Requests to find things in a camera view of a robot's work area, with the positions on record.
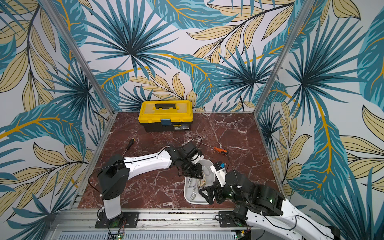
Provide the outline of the small beige watch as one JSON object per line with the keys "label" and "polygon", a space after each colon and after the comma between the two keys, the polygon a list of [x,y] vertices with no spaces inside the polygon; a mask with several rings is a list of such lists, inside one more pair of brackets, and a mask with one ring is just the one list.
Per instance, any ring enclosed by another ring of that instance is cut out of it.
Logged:
{"label": "small beige watch", "polygon": [[204,181],[205,181],[205,185],[208,186],[212,183],[212,177],[213,177],[213,174],[212,172],[203,172],[204,174]]}

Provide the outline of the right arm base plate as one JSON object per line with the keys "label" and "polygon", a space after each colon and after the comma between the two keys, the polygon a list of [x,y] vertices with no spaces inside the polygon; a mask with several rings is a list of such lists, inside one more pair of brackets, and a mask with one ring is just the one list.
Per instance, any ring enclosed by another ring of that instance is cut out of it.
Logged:
{"label": "right arm base plate", "polygon": [[248,226],[246,215],[233,211],[219,211],[215,219],[221,228],[245,228]]}

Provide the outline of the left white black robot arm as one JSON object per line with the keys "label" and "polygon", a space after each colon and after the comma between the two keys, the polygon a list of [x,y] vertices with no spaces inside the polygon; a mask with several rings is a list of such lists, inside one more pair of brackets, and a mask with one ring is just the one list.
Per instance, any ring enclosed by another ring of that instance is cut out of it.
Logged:
{"label": "left white black robot arm", "polygon": [[105,218],[119,220],[123,216],[121,194],[128,180],[155,170],[177,168],[181,175],[203,179],[202,151],[189,142],[181,147],[166,146],[159,152],[140,157],[113,156],[97,175],[101,187]]}

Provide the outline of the orange handled screwdriver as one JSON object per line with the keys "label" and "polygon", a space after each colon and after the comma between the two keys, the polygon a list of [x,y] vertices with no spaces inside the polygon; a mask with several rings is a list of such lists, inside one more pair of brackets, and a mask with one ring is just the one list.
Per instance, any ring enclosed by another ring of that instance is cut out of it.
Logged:
{"label": "orange handled screwdriver", "polygon": [[209,146],[209,145],[203,144],[203,143],[202,143],[202,145],[207,146],[207,147],[211,148],[212,150],[214,150],[214,151],[216,151],[218,153],[221,153],[221,154],[224,154],[224,155],[228,154],[227,150],[224,150],[224,149],[221,149],[221,148],[218,148],[218,147],[212,147],[212,146]]}

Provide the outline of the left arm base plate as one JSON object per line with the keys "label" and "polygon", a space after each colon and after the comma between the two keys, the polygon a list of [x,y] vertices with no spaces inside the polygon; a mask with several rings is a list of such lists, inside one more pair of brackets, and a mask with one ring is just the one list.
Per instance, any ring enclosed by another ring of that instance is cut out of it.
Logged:
{"label": "left arm base plate", "polygon": [[122,212],[109,220],[104,211],[100,212],[95,224],[96,229],[135,229],[138,224],[139,212]]}

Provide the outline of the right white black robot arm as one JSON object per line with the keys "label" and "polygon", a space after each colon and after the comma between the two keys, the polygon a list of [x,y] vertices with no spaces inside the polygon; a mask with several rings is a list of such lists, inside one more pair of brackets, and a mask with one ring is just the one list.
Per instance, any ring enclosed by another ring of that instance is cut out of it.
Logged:
{"label": "right white black robot arm", "polygon": [[237,227],[256,228],[284,240],[339,240],[341,231],[327,227],[307,217],[280,192],[251,182],[236,170],[215,173],[216,181],[199,190],[212,205],[231,201],[233,211],[225,217]]}

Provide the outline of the right aluminium corner post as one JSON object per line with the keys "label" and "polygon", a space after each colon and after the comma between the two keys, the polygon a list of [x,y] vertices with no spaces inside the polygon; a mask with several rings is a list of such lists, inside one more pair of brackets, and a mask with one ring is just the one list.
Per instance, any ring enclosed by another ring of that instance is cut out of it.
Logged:
{"label": "right aluminium corner post", "polygon": [[305,23],[305,20],[307,16],[310,14],[311,7],[313,6],[315,1],[304,1],[302,8],[300,9],[300,12],[298,13],[298,16],[296,17],[295,21],[293,22],[293,28],[292,31],[287,35],[285,44],[282,47],[282,50],[275,62],[275,65],[271,71],[271,74],[264,85],[263,91],[258,99],[258,103],[256,104],[255,110],[254,110],[254,117],[257,118],[259,113],[261,112],[261,108],[264,104],[264,101],[268,97],[268,93],[272,88],[272,85],[274,83],[275,78],[278,75],[278,72],[289,54],[289,51],[291,50],[302,25]]}

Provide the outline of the yellow black toolbox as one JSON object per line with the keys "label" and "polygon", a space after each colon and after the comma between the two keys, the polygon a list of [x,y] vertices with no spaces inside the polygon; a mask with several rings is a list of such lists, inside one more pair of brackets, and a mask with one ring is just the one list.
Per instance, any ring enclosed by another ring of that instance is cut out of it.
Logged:
{"label": "yellow black toolbox", "polygon": [[189,131],[193,123],[193,105],[182,101],[145,101],[138,117],[146,132]]}

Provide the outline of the white plastic storage tray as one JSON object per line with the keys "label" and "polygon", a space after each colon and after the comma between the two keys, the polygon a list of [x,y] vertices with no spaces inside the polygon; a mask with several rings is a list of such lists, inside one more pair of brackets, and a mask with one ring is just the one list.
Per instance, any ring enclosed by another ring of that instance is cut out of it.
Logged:
{"label": "white plastic storage tray", "polygon": [[199,189],[213,185],[215,174],[210,167],[214,164],[210,160],[200,160],[199,163],[202,165],[205,178],[200,180],[185,177],[184,197],[192,205],[208,205],[209,203],[200,195]]}

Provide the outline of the aluminium corner post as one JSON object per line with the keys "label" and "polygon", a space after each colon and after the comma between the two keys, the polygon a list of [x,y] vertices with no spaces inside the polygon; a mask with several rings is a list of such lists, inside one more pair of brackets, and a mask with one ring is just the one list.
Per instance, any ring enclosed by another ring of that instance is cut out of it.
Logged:
{"label": "aluminium corner post", "polygon": [[300,9],[300,12],[298,13],[298,16],[296,17],[295,21],[293,22],[293,28],[292,31],[287,35],[285,44],[282,47],[282,50],[275,62],[275,65],[271,71],[271,74],[264,85],[263,91],[258,99],[258,103],[256,104],[255,110],[254,110],[254,117],[257,118],[259,113],[261,112],[261,108],[264,104],[264,101],[268,97],[268,93],[272,88],[272,85],[274,83],[275,78],[278,75],[278,72],[289,54],[289,51],[291,50],[302,25],[305,23],[305,20],[307,16],[310,14],[311,7],[313,6],[315,1],[304,1],[302,8]]}
{"label": "aluminium corner post", "polygon": [[47,11],[47,14],[50,17],[51,21],[57,27],[58,32],[62,35],[63,39],[67,43],[69,50],[73,53],[73,56],[77,60],[78,65],[84,71],[86,77],[90,81],[95,92],[100,97],[104,107],[106,108],[106,110],[109,112],[110,115],[114,115],[115,113],[114,109],[112,108],[109,100],[103,93],[101,86],[99,85],[97,79],[95,78],[85,57],[82,55],[77,43],[75,42],[72,34],[70,33],[70,30],[68,30],[68,27],[66,27],[65,21],[60,16],[60,13],[57,10],[57,8],[54,6],[54,3],[52,1],[47,1],[47,0],[42,0],[40,1],[40,3],[42,7]]}

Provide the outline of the black handled screwdriver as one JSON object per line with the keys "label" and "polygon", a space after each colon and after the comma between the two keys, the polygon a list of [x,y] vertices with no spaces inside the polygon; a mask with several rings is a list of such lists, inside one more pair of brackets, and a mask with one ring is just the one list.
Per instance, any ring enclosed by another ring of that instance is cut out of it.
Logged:
{"label": "black handled screwdriver", "polygon": [[123,151],[122,153],[122,157],[125,156],[125,154],[127,153],[127,151],[132,147],[132,145],[135,143],[135,139],[131,139],[128,143],[128,145],[126,146],[125,150]]}

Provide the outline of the left aluminium corner post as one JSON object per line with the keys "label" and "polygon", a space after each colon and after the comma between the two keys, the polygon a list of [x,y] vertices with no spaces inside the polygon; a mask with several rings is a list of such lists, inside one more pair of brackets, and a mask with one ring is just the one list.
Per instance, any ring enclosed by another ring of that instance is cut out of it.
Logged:
{"label": "left aluminium corner post", "polygon": [[47,0],[42,0],[40,1],[40,3],[42,7],[47,11],[47,14],[50,17],[51,21],[57,27],[58,32],[62,35],[63,39],[67,43],[69,50],[73,53],[73,56],[77,60],[78,65],[84,71],[86,77],[90,81],[95,92],[100,97],[104,107],[106,108],[106,110],[109,112],[110,115],[114,115],[115,113],[114,109],[112,108],[109,100],[103,93],[101,86],[99,85],[97,79],[95,78],[85,57],[82,55],[77,43],[75,42],[72,34],[70,33],[70,30],[68,30],[68,27],[66,27],[65,21],[60,16],[60,13],[57,10],[57,8],[54,6],[54,3],[52,1],[47,1]]}

